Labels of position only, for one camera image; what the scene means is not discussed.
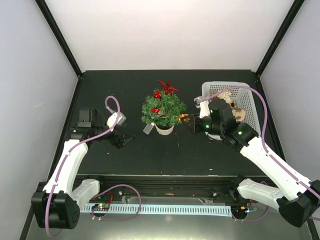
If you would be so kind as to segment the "gold gift box ornament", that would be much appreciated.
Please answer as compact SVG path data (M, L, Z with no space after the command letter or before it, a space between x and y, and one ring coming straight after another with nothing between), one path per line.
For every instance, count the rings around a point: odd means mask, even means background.
M178 122L180 124L183 124L183 123L189 123L190 122L190 117L189 117L189 114L188 113L181 113L178 115Z

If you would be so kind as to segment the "string light with white balls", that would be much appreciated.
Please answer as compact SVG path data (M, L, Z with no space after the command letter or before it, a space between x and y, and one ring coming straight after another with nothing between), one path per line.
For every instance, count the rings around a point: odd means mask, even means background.
M169 116L160 109L160 113L144 112L141 120L146 124L143 132L147 135L155 128L156 131L163 136L167 136L172 133L175 123L169 121Z

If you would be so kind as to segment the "small green christmas tree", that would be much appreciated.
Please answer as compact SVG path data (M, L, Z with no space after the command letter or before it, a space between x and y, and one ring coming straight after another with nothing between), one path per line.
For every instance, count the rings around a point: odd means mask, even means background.
M161 91L161 100L154 98L154 93L156 91ZM181 101L175 93L173 95L166 95L164 91L155 89L151 95L148 95L145 98L142 105L142 115L143 113L150 113L153 108L161 109L166 116L169 116L169 121L175 123L175 127L179 124L179 114L182 114L187 110L187 105Z

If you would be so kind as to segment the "red santa ornament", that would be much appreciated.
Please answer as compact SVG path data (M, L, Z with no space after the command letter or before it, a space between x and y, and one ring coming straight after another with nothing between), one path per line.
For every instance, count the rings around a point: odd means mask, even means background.
M152 108L152 109L151 109L151 112L152 112L152 113L157 113L157 114L159 114L160 111L161 111L161 110L160 110L159 108Z

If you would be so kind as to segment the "red star ornament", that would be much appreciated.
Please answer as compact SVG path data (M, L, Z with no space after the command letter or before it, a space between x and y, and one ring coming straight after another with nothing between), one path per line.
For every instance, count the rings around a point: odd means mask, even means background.
M164 91L166 95L173 95L174 92L178 92L179 90L171 86L170 81L168 80L167 82L163 82L161 80L158 80L158 82L161 84L162 88L161 90Z

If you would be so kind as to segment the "red gift box ornament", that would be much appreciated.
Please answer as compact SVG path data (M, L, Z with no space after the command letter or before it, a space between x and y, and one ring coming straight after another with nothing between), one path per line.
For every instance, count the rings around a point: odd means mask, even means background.
M157 91L154 92L153 96L154 96L155 99L161 100L162 99L162 92L157 90Z

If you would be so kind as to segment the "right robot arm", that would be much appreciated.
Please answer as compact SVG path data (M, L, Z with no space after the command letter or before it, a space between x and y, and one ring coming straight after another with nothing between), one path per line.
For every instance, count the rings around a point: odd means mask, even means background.
M251 199L271 207L291 225L301 227L320 207L320 182L311 181L278 156L250 125L237 122L231 106L223 99L195 98L200 110L192 115L194 132L218 136L224 143L254 163L275 184L274 187L250 178L238 177L228 187L234 202Z

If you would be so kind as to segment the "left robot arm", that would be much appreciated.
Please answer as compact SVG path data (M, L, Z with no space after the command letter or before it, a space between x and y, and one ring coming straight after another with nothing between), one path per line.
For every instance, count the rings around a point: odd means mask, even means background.
M31 206L40 228L74 229L80 218L80 210L91 198L103 199L108 192L106 185L98 180L85 179L73 188L82 160L94 141L109 140L117 148L133 139L132 136L116 133L126 117L122 112L111 111L103 124L98 123L95 108L82 108L79 119L65 137L58 164L46 185L31 198Z

